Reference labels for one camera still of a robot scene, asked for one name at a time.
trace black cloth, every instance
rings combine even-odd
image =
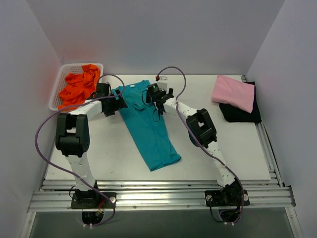
[[[248,113],[244,110],[236,108],[230,104],[219,103],[220,110],[222,111],[223,117],[228,122],[261,122],[261,115],[259,107],[257,104],[256,97],[256,87],[255,82],[246,82],[248,84],[254,85],[254,100],[253,100],[253,110],[251,113]]]

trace orange cloth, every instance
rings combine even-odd
[[[96,91],[96,84],[100,78],[100,69],[93,64],[81,67],[84,70],[83,73],[70,73],[65,78],[68,85],[59,93],[59,97],[63,101],[63,105],[58,106],[59,110],[70,105],[83,104]]]

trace metal frame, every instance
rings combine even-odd
[[[259,139],[266,158],[271,179],[244,180],[243,186],[249,193],[250,206],[253,208],[283,207],[293,230],[294,237],[302,233],[295,213],[295,200],[291,187],[285,187],[269,143],[263,123],[256,124]],[[70,209],[69,189],[74,180],[44,180],[41,191],[34,192],[21,237],[28,237],[36,212],[79,212]],[[205,204],[205,190],[218,189],[215,180],[200,181],[113,181],[99,180],[102,191],[117,192],[117,211],[133,210],[200,210],[209,209]]]

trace folded clothes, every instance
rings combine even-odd
[[[213,102],[230,104],[251,113],[253,99],[254,85],[239,82],[223,75],[217,76],[211,96]]]
[[[82,69],[84,72],[81,74],[70,73],[66,76],[65,81],[68,85],[59,93],[63,105],[60,105],[58,109],[83,104],[95,92],[96,84],[100,78],[100,69],[93,64],[83,65]]]
[[[260,123],[261,115],[259,107],[257,104],[257,95],[255,82],[247,82],[247,84],[254,85],[254,100],[253,100],[253,109],[251,113],[245,112],[239,108],[236,108],[230,104],[219,103],[220,110],[222,111],[223,117],[228,122],[254,122]]]
[[[125,87],[122,96],[128,108],[121,109],[120,114],[142,158],[149,169],[154,171],[176,163],[181,156],[168,139],[164,118],[161,116],[160,120],[155,122],[153,119],[155,107],[145,106],[142,102],[142,93],[149,84],[146,80],[133,84],[133,87],[130,85]]]

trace gray wall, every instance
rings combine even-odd
[[[59,62],[25,1],[0,1],[0,22],[0,237],[16,238],[45,170],[34,134],[50,114],[48,97]],[[53,127],[49,123],[40,138],[46,155]]]
[[[287,0],[247,74],[306,238],[317,233],[316,12],[315,0]]]
[[[27,0],[58,56],[106,72],[245,74],[284,0]]]

